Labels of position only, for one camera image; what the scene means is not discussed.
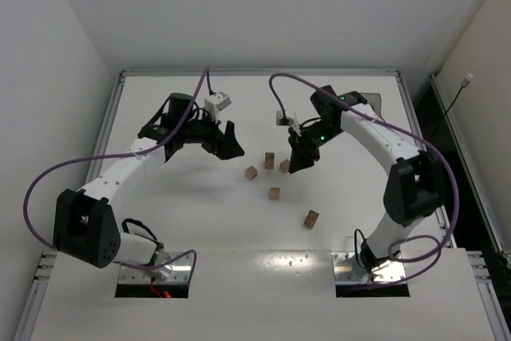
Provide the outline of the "small wood cube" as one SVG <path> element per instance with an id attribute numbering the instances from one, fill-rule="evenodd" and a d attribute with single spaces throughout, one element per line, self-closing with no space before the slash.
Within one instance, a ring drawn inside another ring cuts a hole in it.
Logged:
<path id="1" fill-rule="evenodd" d="M 253 180 L 254 178 L 256 178 L 259 174 L 259 171 L 254 167 L 254 166 L 249 166 L 248 168 L 245 169 L 244 171 L 244 175 L 249 179 L 249 180 Z"/>
<path id="2" fill-rule="evenodd" d="M 284 172 L 284 173 L 288 173 L 289 172 L 289 168 L 290 168 L 290 162 L 288 159 L 286 160 L 283 160 L 280 165 L 279 165 L 279 169 Z"/>
<path id="3" fill-rule="evenodd" d="M 268 193 L 268 198 L 270 200 L 279 200 L 280 198 L 280 188 L 270 188 Z"/>

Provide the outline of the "long light wood block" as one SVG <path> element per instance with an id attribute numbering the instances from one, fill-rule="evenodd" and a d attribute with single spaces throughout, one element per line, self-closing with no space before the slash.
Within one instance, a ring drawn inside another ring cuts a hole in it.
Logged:
<path id="1" fill-rule="evenodd" d="M 265 153 L 263 166 L 265 169 L 273 169 L 275 167 L 275 154 L 274 153 Z"/>

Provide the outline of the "long striped wood block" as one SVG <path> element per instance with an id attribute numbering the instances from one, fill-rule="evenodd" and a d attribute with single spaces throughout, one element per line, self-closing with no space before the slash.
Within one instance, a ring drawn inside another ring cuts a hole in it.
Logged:
<path id="1" fill-rule="evenodd" d="M 304 218 L 303 226 L 308 229 L 313 229 L 318 218 L 319 213 L 314 210 L 310 210 Z"/>

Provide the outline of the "smoky transparent plastic bin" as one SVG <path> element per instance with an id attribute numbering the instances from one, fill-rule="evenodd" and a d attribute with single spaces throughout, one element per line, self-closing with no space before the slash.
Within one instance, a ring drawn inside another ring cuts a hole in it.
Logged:
<path id="1" fill-rule="evenodd" d="M 376 115 L 382 118 L 382 97 L 380 93 L 361 93 Z"/>

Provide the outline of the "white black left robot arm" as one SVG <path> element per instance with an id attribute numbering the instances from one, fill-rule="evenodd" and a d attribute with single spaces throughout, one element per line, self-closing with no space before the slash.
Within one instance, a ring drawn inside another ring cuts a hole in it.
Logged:
<path id="1" fill-rule="evenodd" d="M 56 205 L 53 245 L 62 253 L 97 268 L 111 263 L 141 270 L 160 268 L 170 261 L 153 233 L 131 233 L 117 223 L 124 200 L 151 172 L 186 144 L 199 144 L 222 161 L 244 155 L 235 125 L 220 129 L 219 114 L 231 104 L 226 93 L 214 93 L 202 109 L 193 110 L 192 96 L 171 93 L 141 128 L 129 155 L 114 162 L 79 190 L 66 189 Z"/>

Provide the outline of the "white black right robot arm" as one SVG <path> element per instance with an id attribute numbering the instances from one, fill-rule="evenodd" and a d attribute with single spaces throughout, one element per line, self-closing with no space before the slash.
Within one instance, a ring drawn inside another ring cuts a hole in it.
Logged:
<path id="1" fill-rule="evenodd" d="M 406 142 L 383 126 L 369 101 L 356 91 L 335 94 L 326 85 L 310 101 L 319 115 L 313 124 L 293 124 L 289 171 L 308 169 L 319 161 L 319 149 L 341 133 L 351 135 L 382 166 L 388 176 L 383 194 L 385 213 L 376 229 L 362 242 L 358 262 L 370 272 L 395 255 L 398 242 L 445 202 L 442 163 L 430 152 Z"/>

